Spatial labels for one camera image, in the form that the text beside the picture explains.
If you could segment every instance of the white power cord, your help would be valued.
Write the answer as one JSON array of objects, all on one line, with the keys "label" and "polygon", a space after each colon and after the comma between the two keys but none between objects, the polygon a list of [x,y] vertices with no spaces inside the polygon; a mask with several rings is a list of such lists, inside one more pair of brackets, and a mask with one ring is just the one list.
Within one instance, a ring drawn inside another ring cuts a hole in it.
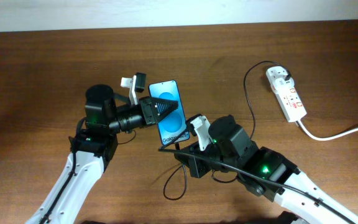
[{"label": "white power cord", "polygon": [[358,131],[358,128],[355,128],[355,129],[352,129],[352,130],[344,131],[344,132],[342,132],[342,133],[340,133],[340,134],[337,134],[337,135],[334,135],[334,136],[331,136],[331,137],[319,138],[319,137],[316,137],[316,136],[312,135],[312,134],[305,128],[305,126],[303,125],[303,123],[301,122],[300,119],[299,119],[298,121],[296,121],[296,123],[301,127],[301,129],[302,129],[309,137],[311,137],[312,139],[317,140],[317,141],[328,141],[328,140],[340,138],[340,137],[345,136],[345,135],[347,135],[347,134],[350,134],[350,133],[353,133],[353,132]]}]

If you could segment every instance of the wooden table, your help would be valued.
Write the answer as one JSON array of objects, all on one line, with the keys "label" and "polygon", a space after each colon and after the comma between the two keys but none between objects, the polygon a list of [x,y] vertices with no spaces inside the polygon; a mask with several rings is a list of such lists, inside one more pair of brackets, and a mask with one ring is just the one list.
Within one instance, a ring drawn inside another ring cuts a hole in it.
[{"label": "wooden table", "polygon": [[[126,95],[121,77],[135,72],[147,74],[147,85],[175,79],[187,117],[202,113],[213,121],[232,114],[250,134],[242,79],[261,60],[291,70],[308,112],[304,124],[315,135],[358,124],[358,21],[0,33],[0,223],[24,223],[46,198],[66,163],[67,137],[85,115],[91,85],[105,83]],[[310,139],[284,118],[267,68],[257,67],[247,79],[254,141],[284,154],[358,214],[358,133]],[[130,137],[120,134],[119,141]],[[165,200],[162,187],[178,162],[157,152],[159,145],[151,127],[119,146],[76,223],[219,223],[283,211],[237,182],[219,184],[209,175],[188,179],[181,200]],[[167,193],[182,190],[180,172]]]}]

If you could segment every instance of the black cylinder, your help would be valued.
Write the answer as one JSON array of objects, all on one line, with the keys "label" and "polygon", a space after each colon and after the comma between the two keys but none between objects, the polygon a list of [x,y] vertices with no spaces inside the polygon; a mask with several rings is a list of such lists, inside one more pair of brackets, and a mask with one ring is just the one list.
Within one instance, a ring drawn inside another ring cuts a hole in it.
[{"label": "black cylinder", "polygon": [[117,120],[110,123],[110,131],[112,133],[120,133],[121,131],[129,131],[134,128],[141,128],[145,125],[142,109],[135,106],[128,110],[122,111],[117,115]]}]

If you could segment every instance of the power strip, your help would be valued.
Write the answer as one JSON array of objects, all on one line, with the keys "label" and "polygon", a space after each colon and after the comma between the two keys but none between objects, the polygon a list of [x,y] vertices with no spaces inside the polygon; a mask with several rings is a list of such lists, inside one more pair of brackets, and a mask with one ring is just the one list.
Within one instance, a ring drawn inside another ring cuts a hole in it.
[{"label": "power strip", "polygon": [[285,80],[287,71],[281,66],[269,68],[266,76],[288,122],[299,121],[306,115],[305,107],[295,89],[292,78]]}]

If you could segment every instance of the smartphone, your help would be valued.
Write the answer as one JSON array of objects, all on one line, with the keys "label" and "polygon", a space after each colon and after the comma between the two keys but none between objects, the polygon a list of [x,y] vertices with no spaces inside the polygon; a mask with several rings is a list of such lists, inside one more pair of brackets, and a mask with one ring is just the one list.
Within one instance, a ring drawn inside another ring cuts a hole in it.
[{"label": "smartphone", "polygon": [[[149,85],[149,93],[151,97],[161,98],[164,100],[175,100],[178,102],[178,108],[158,124],[161,143],[166,145],[186,128],[185,111],[183,110],[183,106],[181,104],[178,84],[175,80],[153,83]],[[186,141],[189,138],[189,132],[185,132],[175,142]]]}]

